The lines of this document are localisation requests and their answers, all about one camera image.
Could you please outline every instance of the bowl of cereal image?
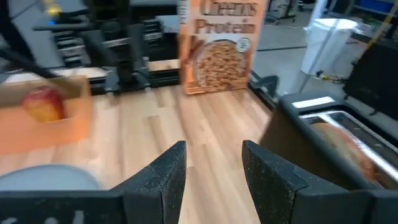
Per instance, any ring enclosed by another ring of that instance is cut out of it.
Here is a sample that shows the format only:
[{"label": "bowl of cereal image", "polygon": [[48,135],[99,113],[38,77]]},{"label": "bowl of cereal image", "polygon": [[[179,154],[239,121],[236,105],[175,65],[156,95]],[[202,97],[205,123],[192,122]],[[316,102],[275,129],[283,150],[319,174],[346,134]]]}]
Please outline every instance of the bowl of cereal image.
[{"label": "bowl of cereal image", "polygon": [[231,40],[210,42],[198,50],[193,70],[202,88],[228,89],[246,83],[247,59]]}]

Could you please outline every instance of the orange tray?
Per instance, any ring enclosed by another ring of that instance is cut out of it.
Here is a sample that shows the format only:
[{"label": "orange tray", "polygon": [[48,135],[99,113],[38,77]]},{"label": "orange tray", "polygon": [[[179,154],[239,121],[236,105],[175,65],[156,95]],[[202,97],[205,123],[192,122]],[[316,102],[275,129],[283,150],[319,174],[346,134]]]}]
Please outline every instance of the orange tray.
[{"label": "orange tray", "polygon": [[[76,88],[66,88],[68,80]],[[66,119],[36,122],[22,108],[22,98],[31,89],[48,85],[65,98]],[[84,75],[0,85],[0,154],[26,152],[87,138],[91,126],[91,93]]]}]

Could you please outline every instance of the cardboard box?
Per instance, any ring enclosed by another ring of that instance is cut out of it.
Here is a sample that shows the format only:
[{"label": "cardboard box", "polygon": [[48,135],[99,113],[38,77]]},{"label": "cardboard box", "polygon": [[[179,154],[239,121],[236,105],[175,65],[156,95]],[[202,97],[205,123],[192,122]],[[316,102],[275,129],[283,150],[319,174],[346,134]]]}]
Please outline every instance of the cardboard box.
[{"label": "cardboard box", "polygon": [[181,0],[179,58],[188,94],[246,88],[267,0]]},{"label": "cardboard box", "polygon": [[[68,81],[75,84],[74,89],[63,86],[64,79],[0,85],[0,154],[26,152],[88,137],[92,104],[88,79],[84,75],[68,77]],[[23,97],[42,85],[54,87],[62,94],[67,118],[38,123],[22,108]]]}]

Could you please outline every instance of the wooden countertop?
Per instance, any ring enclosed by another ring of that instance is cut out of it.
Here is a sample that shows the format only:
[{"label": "wooden countertop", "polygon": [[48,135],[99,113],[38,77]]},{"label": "wooden countertop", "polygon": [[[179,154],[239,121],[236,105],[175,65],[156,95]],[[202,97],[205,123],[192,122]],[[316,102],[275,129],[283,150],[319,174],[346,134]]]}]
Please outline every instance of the wooden countertop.
[{"label": "wooden countertop", "polygon": [[[103,76],[97,68],[62,75]],[[7,82],[35,79],[25,73]],[[0,174],[39,164],[81,167],[111,188],[179,140],[187,141],[180,223],[259,223],[241,161],[242,141],[257,141],[270,111],[249,90],[187,96],[180,86],[93,97],[89,138],[0,156]]]}]

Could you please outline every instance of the concrete floor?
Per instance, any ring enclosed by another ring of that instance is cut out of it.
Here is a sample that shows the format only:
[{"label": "concrete floor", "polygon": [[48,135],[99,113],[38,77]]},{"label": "concrete floor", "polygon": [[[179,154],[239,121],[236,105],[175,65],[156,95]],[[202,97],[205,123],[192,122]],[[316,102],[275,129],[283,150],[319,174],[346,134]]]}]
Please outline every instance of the concrete floor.
[{"label": "concrete floor", "polygon": [[[14,23],[31,47],[37,63],[43,67],[63,66],[63,62],[59,59],[55,46],[50,40],[50,33],[32,31],[32,26],[43,16],[41,3],[38,0],[9,1]],[[58,2],[60,1],[64,11],[76,10],[81,7],[80,0],[58,0]],[[277,89],[278,95],[298,92],[305,80],[306,74],[300,71],[307,45],[305,31],[302,28],[308,24],[310,13],[310,11],[299,12],[294,23],[291,19],[288,19],[281,21],[279,26],[273,26],[271,21],[266,21],[263,25],[257,48],[259,52],[256,53],[253,70],[261,77],[277,75],[280,78]],[[176,16],[166,17],[164,20],[165,24],[168,24],[172,29],[178,29]],[[361,43],[347,44],[341,51],[339,59],[334,62],[333,68],[325,71],[325,73],[348,77],[352,69],[351,62],[361,55],[364,49],[365,45]],[[310,78],[304,91],[322,89],[343,97],[342,87],[342,85],[334,84],[332,81]],[[349,102],[366,113],[372,111],[371,108],[354,99],[350,99]],[[372,116],[371,119],[391,130],[398,127],[397,121],[381,113]]]}]

